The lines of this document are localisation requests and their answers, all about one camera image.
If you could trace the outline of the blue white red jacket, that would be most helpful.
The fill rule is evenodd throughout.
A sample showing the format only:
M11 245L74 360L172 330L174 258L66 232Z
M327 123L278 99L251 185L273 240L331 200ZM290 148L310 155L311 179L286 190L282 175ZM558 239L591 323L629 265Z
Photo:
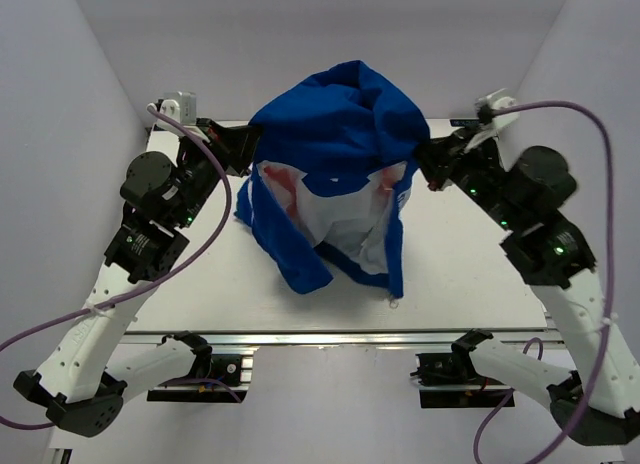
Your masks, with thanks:
M334 269L404 294L400 213L430 138L419 108L361 61L313 74L260 109L261 129L236 216L295 292Z

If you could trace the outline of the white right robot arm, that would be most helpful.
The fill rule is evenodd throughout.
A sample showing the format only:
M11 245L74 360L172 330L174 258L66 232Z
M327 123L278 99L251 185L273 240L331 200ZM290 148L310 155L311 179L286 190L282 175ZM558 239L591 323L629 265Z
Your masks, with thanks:
M507 260L551 314L574 366L539 362L475 329L451 345L453 374L466 383L496 379L538 402L565 427L598 369L593 393L569 437L583 446L630 443L639 435L639 366L617 326L610 328L604 359L597 359L604 297L591 248L560 211L577 189L565 158L533 146L506 169L496 139L469 150L472 135L459 129L421 143L416 161L430 190L456 185L506 231L501 247Z

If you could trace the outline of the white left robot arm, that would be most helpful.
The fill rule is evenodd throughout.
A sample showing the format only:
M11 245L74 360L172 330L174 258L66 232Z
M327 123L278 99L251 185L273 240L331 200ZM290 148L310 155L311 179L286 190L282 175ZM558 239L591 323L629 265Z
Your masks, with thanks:
M94 437L132 398L159 385L213 376L211 346L189 331L166 335L154 349L122 364L110 361L159 285L191 264L180 258L189 243L182 229L218 184L248 174L262 130L198 118L188 134L174 133L176 157L146 151L129 164L120 189L121 225L91 293L50 357L14 381L19 394L44 408L49 424L66 432Z

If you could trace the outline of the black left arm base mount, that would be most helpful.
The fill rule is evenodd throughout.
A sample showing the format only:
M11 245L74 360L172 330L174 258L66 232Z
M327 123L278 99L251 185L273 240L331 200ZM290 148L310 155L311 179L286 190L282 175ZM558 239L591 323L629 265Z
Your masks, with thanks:
M242 387L248 385L248 380L243 377L243 355L215 353L203 337L189 331L165 335L161 343L168 343L170 339L186 344L195 353L195 361L185 376L148 391L148 402L240 404L244 401L247 391Z

